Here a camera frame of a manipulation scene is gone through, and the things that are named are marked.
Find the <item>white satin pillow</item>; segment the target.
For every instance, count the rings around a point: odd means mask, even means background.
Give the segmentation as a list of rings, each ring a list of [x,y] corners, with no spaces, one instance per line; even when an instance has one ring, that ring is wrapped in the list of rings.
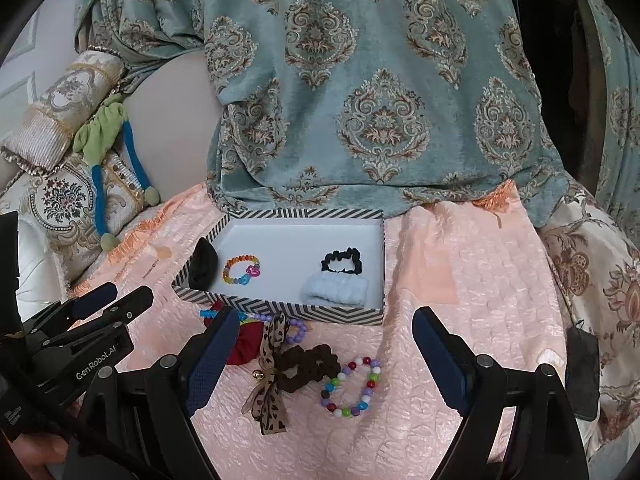
[[[17,309],[23,321],[50,304],[67,298],[64,273],[46,238],[26,217],[19,216]]]

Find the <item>leopard print bow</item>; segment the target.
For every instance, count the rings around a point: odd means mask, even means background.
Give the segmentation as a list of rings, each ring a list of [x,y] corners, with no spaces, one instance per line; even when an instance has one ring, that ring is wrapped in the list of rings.
[[[285,432],[288,423],[278,387],[280,370],[277,367],[277,358],[287,334],[288,320],[283,313],[276,314],[265,325],[258,352],[258,370],[262,377],[256,380],[254,389],[242,406],[242,413],[252,416],[263,436]]]

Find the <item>teal damask curtain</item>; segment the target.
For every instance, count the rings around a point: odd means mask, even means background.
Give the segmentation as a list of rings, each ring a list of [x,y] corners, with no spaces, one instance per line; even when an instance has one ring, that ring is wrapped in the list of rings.
[[[535,226],[567,175],[511,0],[78,0],[76,40],[126,92],[202,51],[220,209],[467,202],[513,181]]]

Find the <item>brown scrunchie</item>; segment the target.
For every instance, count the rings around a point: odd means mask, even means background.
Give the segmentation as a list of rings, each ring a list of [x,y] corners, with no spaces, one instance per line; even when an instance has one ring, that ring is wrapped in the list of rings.
[[[318,344],[304,350],[295,346],[274,357],[277,386],[281,391],[293,393],[308,382],[332,379],[341,371],[337,355],[328,344]]]

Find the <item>light blue fluffy scrunchie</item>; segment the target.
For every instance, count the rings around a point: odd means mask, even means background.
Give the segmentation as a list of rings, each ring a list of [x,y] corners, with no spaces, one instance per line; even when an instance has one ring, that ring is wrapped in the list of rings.
[[[322,300],[341,306],[362,307],[367,300],[369,282],[360,275],[318,272],[311,275],[302,289],[303,300]]]

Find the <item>striped black white tray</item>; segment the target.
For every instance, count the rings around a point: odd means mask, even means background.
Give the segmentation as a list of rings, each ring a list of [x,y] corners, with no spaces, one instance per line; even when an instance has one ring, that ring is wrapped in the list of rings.
[[[375,209],[273,209],[225,214],[204,236],[218,255],[209,290],[189,287],[192,258],[171,283],[179,298],[210,306],[219,300],[251,314],[284,312],[292,318],[335,324],[380,325],[385,310],[385,234],[383,214]],[[321,270],[328,252],[360,251],[361,276],[369,282],[362,307],[303,300],[302,289]],[[244,255],[258,259],[260,274],[246,285],[227,283],[226,263]]]

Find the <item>red satin bow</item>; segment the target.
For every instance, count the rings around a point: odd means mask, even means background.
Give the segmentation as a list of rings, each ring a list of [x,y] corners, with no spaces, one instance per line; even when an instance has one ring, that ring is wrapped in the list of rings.
[[[239,320],[238,338],[228,357],[228,365],[240,366],[256,359],[262,342],[264,322],[243,312],[239,313]]]

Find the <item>black scrunchie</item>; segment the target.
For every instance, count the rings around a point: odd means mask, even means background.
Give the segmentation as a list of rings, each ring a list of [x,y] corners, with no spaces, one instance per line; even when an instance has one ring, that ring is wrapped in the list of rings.
[[[349,247],[344,252],[339,250],[328,252],[321,260],[321,271],[360,275],[362,273],[360,251],[355,247]]]

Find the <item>black velvet pouch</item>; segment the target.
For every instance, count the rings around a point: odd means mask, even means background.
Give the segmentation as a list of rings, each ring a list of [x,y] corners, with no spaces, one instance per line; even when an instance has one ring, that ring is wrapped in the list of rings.
[[[209,290],[212,286],[219,259],[213,245],[201,237],[196,243],[189,271],[189,287],[195,290]]]

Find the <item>floral cream fabric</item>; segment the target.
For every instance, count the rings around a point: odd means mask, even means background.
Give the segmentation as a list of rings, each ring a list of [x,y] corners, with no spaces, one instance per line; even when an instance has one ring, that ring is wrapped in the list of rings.
[[[566,327],[596,338],[596,418],[579,423],[588,457],[639,418],[639,248],[578,182],[538,234]]]

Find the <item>beige bolster pillow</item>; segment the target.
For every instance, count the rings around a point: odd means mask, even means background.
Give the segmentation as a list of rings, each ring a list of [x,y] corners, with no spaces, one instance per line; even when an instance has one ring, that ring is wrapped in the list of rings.
[[[29,174],[48,174],[64,158],[77,130],[125,73],[125,62],[99,50],[82,52],[63,75],[27,107],[1,142],[1,155]]]

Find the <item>pink quilted bedspread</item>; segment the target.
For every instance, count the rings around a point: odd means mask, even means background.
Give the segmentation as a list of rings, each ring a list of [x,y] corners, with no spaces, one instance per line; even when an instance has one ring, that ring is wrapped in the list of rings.
[[[372,356],[382,375],[370,410],[350,419],[320,405],[308,385],[284,397],[288,426],[266,436],[242,407],[250,365],[230,366],[193,419],[225,479],[426,479],[460,418],[442,400],[412,338],[417,308],[501,365],[565,368],[564,328],[544,244],[513,183],[471,203],[440,202],[385,223],[384,321],[314,323],[306,344],[328,344],[343,361]]]

